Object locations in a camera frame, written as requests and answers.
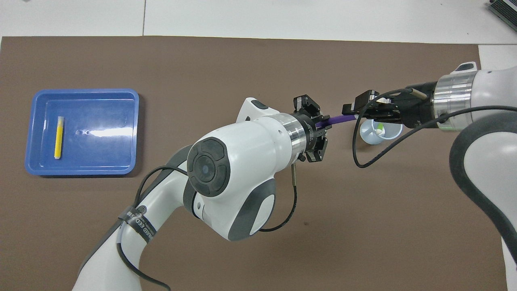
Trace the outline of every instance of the white floor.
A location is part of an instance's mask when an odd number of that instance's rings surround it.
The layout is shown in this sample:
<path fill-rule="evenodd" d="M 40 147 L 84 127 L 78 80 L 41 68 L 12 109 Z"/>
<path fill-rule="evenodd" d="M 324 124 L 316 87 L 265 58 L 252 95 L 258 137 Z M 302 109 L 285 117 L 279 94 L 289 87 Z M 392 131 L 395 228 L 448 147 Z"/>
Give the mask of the white floor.
<path fill-rule="evenodd" d="M 2 36 L 211 36 L 478 44 L 517 65 L 517 32 L 488 0 L 0 0 Z M 508 289 L 517 290 L 509 253 Z"/>

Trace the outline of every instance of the round button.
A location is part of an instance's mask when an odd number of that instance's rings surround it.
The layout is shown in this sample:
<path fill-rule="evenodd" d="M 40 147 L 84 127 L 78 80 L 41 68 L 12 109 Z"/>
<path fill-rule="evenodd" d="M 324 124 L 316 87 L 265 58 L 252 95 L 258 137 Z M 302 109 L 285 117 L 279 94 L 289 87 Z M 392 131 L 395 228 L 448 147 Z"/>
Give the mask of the round button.
<path fill-rule="evenodd" d="M 216 174 L 216 166 L 214 161 L 207 155 L 200 156 L 194 162 L 194 173 L 202 182 L 210 182 Z"/>

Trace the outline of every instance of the white cup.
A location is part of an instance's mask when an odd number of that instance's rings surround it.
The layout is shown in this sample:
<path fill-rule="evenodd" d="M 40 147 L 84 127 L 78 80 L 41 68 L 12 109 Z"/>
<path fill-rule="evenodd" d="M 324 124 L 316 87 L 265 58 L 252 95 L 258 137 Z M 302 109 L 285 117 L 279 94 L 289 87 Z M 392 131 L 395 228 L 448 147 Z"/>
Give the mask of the white cup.
<path fill-rule="evenodd" d="M 376 122 L 371 119 L 361 124 L 361 138 L 369 144 L 379 144 L 394 139 L 402 132 L 402 124 Z"/>

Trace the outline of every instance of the circular gray button pad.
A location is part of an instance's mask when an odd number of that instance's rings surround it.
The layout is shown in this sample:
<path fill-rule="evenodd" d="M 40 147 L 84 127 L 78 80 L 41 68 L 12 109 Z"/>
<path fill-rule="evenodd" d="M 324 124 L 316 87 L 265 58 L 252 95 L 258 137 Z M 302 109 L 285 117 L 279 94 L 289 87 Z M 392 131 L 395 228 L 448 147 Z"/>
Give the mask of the circular gray button pad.
<path fill-rule="evenodd" d="M 201 195 L 221 194 L 230 179 L 230 161 L 224 142 L 208 137 L 194 144 L 187 157 L 187 174 L 192 187 Z"/>

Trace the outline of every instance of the brown table surface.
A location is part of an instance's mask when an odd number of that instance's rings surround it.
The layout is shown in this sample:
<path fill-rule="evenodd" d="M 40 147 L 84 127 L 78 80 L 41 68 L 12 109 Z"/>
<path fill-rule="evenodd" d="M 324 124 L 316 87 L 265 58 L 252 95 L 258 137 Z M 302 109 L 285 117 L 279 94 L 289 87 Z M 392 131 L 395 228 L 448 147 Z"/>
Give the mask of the brown table surface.
<path fill-rule="evenodd" d="M 180 147 L 235 121 L 245 97 L 282 112 L 309 94 L 325 114 L 367 89 L 435 81 L 477 46 L 201 37 L 4 37 L 2 290 L 70 290 L 78 268 L 142 177 Z M 41 89 L 133 88 L 138 160 L 123 178 L 42 178 L 23 166 L 31 101 Z M 322 163 L 298 165 L 298 208 L 281 230 L 228 242 L 184 209 L 142 255 L 173 290 L 504 290 L 495 227 L 455 185 L 456 136 L 424 130 L 367 169 L 353 125 L 334 126 Z M 366 161 L 386 144 L 359 143 Z M 292 203 L 277 174 L 268 226 Z M 144 290 L 161 290 L 143 282 Z"/>

